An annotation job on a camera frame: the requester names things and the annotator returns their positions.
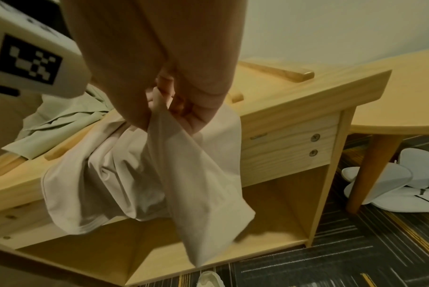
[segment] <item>white slipper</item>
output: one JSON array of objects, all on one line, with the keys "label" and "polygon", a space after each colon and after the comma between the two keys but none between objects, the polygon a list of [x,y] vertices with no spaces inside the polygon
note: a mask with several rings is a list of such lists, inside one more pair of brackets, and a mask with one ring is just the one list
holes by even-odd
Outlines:
[{"label": "white slipper", "polygon": [[398,164],[413,173],[413,179],[407,185],[414,188],[429,187],[429,152],[418,148],[406,148],[399,155]]},{"label": "white slipper", "polygon": [[213,271],[205,271],[200,274],[197,287],[225,287],[218,274]]},{"label": "white slipper", "polygon": [[392,212],[429,212],[429,189],[402,187],[372,201],[372,205]]},{"label": "white slipper", "polygon": [[351,183],[355,180],[359,170],[359,166],[346,167],[341,171],[342,178]]},{"label": "white slipper", "polygon": [[[388,163],[362,204],[369,204],[378,196],[405,186],[412,178],[412,172],[405,166]],[[346,197],[350,196],[354,184],[355,181],[343,190]]]}]

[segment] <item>beige fabric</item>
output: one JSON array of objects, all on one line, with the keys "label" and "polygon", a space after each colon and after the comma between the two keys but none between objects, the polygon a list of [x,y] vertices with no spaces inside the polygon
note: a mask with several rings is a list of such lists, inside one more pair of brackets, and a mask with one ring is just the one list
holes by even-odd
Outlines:
[{"label": "beige fabric", "polygon": [[74,98],[43,95],[37,111],[26,117],[16,141],[2,149],[33,159],[99,121],[113,109],[106,94],[89,85],[88,93]]},{"label": "beige fabric", "polygon": [[170,216],[190,261],[224,250],[254,217],[241,194],[241,124],[223,106],[194,137],[155,89],[148,133],[109,114],[42,178],[54,223],[70,234],[109,219]]}]

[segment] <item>floor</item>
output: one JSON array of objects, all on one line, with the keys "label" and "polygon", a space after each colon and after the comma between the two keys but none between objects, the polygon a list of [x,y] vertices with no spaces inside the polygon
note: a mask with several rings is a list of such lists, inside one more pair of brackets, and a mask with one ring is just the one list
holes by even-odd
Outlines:
[{"label": "floor", "polygon": [[[361,163],[369,138],[347,142],[339,164]],[[429,151],[429,136],[406,139],[401,148]],[[347,185],[336,175],[314,246],[211,268],[226,287],[429,287],[429,214],[397,214],[364,206],[344,211]],[[141,287],[195,287],[200,272]]]}]

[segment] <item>white wall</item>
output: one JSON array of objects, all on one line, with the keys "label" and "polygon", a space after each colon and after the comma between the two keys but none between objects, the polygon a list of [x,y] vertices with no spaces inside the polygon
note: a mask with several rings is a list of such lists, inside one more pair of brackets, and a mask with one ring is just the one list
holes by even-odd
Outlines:
[{"label": "white wall", "polygon": [[429,48],[429,0],[249,0],[241,57],[355,64]]}]

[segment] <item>tabletop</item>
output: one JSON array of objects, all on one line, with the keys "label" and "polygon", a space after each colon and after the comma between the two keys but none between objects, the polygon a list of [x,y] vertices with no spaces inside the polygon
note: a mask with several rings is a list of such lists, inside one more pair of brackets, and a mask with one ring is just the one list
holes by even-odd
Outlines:
[{"label": "tabletop", "polygon": [[393,71],[381,99],[357,107],[351,132],[429,134],[429,50],[364,66]]}]

